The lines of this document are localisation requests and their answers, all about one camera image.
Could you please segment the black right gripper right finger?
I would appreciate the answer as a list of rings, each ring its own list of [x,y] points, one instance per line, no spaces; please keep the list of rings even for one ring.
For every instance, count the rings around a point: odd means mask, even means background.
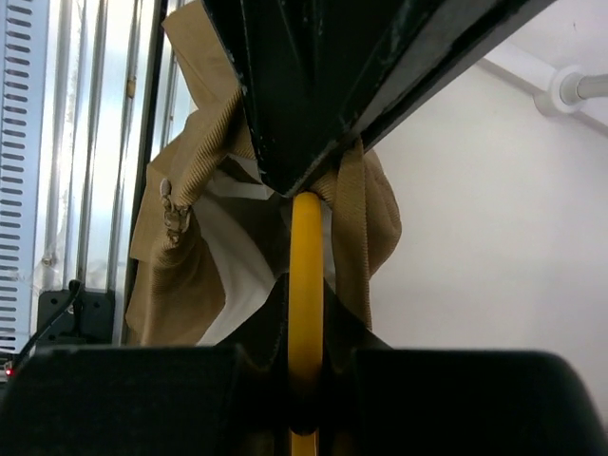
[[[324,286],[324,360],[322,370],[322,453],[365,453],[356,363],[361,350],[387,350],[390,346],[374,335]]]

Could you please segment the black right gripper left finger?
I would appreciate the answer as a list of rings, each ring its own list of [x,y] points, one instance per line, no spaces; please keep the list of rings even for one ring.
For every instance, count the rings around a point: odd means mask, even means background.
[[[212,349],[231,357],[221,410],[219,455],[290,453],[287,374],[289,276],[262,306]]]

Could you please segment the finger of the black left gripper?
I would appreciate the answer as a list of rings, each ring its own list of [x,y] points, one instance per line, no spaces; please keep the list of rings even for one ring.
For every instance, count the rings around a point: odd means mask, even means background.
[[[548,7],[546,1],[396,1],[399,10],[371,52],[342,113],[358,106],[330,157],[356,139],[366,148],[438,90]]]
[[[350,129],[342,113],[396,1],[206,1],[244,97],[260,175],[299,190]]]

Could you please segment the yellow hanger of tan skirt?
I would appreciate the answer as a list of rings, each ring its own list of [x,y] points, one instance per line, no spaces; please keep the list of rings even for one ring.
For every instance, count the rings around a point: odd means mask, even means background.
[[[293,455],[317,453],[317,405],[324,353],[323,267],[321,201],[314,193],[302,193],[293,201],[288,302]]]

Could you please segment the tan corduroy skirt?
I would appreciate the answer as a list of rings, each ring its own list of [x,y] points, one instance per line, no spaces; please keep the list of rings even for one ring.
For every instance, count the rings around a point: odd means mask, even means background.
[[[127,341],[211,346],[257,312],[287,270],[292,204],[254,170],[237,78],[203,7],[177,9],[163,28],[195,109],[146,169]],[[325,280],[370,324],[371,277],[402,233],[391,185],[377,155],[356,145],[312,189],[322,201]]]

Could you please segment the white clothes rack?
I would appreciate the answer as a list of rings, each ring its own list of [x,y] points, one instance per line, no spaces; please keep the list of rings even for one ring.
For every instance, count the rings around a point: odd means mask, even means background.
[[[580,66],[555,68],[514,45],[490,51],[479,66],[532,96],[546,117],[574,116],[607,125],[607,76]]]

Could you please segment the aluminium rail frame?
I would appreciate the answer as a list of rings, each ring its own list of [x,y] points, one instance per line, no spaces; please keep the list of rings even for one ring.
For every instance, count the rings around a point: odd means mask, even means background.
[[[144,169],[166,141],[173,1],[47,1],[47,50],[29,335],[38,298],[72,279],[115,299],[124,339],[128,257]]]

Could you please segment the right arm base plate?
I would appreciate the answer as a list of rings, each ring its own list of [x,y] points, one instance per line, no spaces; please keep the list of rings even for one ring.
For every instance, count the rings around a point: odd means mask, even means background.
[[[77,279],[66,290],[43,292],[38,298],[36,330],[23,348],[8,355],[2,375],[11,379],[37,348],[110,344],[114,315],[111,294],[87,291]]]

